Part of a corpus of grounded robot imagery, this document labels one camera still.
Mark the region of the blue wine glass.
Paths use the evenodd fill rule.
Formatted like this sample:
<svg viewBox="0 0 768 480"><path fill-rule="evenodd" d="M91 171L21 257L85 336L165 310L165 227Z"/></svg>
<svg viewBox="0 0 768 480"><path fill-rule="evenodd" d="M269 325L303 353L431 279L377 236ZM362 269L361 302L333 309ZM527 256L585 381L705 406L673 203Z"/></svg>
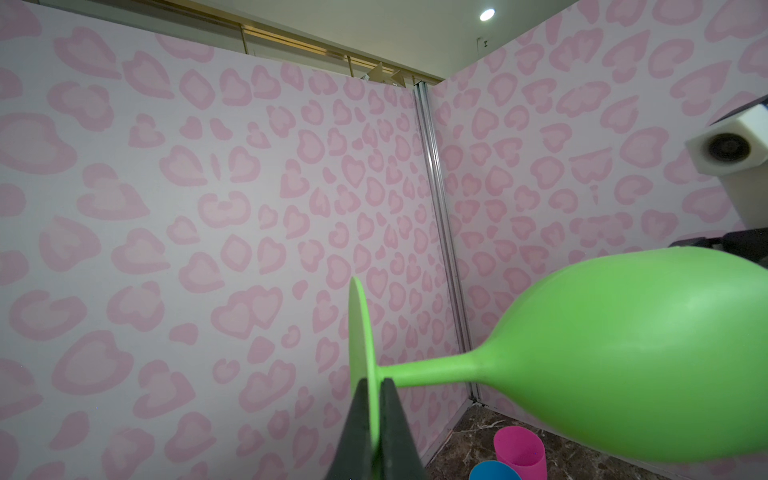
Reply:
<svg viewBox="0 0 768 480"><path fill-rule="evenodd" d="M483 461L475 465L469 480L521 480L519 474L510 466L496 460Z"/></svg>

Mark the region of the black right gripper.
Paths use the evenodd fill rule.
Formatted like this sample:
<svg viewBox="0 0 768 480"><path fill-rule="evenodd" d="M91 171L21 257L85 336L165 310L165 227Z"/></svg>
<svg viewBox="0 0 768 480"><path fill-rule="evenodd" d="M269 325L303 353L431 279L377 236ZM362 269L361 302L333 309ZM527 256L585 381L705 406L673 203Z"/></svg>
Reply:
<svg viewBox="0 0 768 480"><path fill-rule="evenodd" d="M692 237L678 240L669 247L701 247L723 251L763 268L767 267L768 229L758 228L730 232L722 237Z"/></svg>

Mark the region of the green wine glass front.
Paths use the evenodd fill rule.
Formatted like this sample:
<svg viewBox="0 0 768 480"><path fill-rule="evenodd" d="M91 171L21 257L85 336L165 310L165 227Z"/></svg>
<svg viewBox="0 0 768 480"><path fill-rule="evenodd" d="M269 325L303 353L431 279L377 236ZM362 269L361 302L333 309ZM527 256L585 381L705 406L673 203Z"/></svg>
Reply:
<svg viewBox="0 0 768 480"><path fill-rule="evenodd" d="M383 440L385 380L478 383L614 456L702 462L767 447L767 271L672 247L568 266L523 292L476 349L381 366L361 282L348 302L349 369Z"/></svg>

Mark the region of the magenta wine glass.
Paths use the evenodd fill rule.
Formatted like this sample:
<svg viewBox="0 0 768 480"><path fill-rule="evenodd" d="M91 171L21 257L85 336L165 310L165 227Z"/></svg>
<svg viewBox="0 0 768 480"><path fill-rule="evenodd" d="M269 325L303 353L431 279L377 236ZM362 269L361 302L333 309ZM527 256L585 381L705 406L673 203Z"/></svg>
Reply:
<svg viewBox="0 0 768 480"><path fill-rule="evenodd" d="M520 426L504 427L493 439L496 458L522 480L547 480L546 449L533 431Z"/></svg>

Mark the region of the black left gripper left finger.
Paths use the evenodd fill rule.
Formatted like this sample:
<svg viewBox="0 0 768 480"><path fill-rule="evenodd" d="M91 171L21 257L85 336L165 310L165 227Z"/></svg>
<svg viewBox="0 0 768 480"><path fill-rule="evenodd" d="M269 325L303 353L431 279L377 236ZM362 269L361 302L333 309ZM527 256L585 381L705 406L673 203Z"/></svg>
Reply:
<svg viewBox="0 0 768 480"><path fill-rule="evenodd" d="M368 381L361 379L326 480L371 480L373 449L370 432Z"/></svg>

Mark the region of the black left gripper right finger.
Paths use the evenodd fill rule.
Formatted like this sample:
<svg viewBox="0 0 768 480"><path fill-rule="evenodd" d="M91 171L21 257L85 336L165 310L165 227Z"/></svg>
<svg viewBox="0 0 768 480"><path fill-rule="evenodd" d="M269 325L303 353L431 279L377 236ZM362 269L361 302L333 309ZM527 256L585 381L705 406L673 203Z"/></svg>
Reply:
<svg viewBox="0 0 768 480"><path fill-rule="evenodd" d="M383 480L426 480L400 397L391 378L380 389L379 478Z"/></svg>

